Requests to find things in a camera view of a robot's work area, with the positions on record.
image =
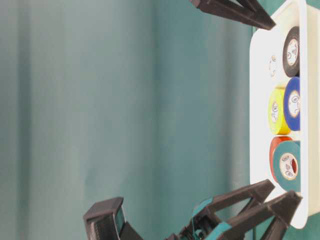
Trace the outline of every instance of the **gripper jaw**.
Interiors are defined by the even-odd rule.
[[[276,23],[257,0],[190,0],[202,12],[231,19],[260,29],[271,30]]]
[[[199,204],[189,224],[166,240],[243,240],[245,233],[265,220],[273,220],[262,240],[281,240],[300,204],[301,197],[289,191],[265,202],[275,186],[264,180],[218,195]],[[238,215],[221,221],[219,210],[249,200]],[[143,240],[126,221],[122,197],[95,203],[83,216],[89,240]]]

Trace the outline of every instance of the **white tray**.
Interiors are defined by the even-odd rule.
[[[303,197],[291,225],[301,229],[308,216],[320,212],[320,11],[305,0],[287,0],[272,16],[276,26],[257,30],[250,45],[250,183],[269,179],[275,190],[268,200],[285,191],[272,177],[269,148],[273,137],[268,124],[268,102],[277,84],[290,80],[283,70],[285,39],[294,26],[300,28],[300,131],[289,136],[300,141],[300,188]],[[271,77],[269,61],[276,56],[279,78]]]

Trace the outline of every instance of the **green fabric backdrop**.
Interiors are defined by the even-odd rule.
[[[164,239],[249,184],[250,27],[187,0],[3,0],[0,30],[1,238],[84,240],[124,196]]]

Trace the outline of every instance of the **teal tape roll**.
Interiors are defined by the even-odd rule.
[[[273,154],[276,180],[286,190],[300,192],[300,141],[284,141]]]

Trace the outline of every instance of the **black tape roll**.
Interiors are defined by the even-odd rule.
[[[285,74],[292,78],[300,74],[300,38],[299,27],[294,26],[286,36],[283,46],[283,68]]]

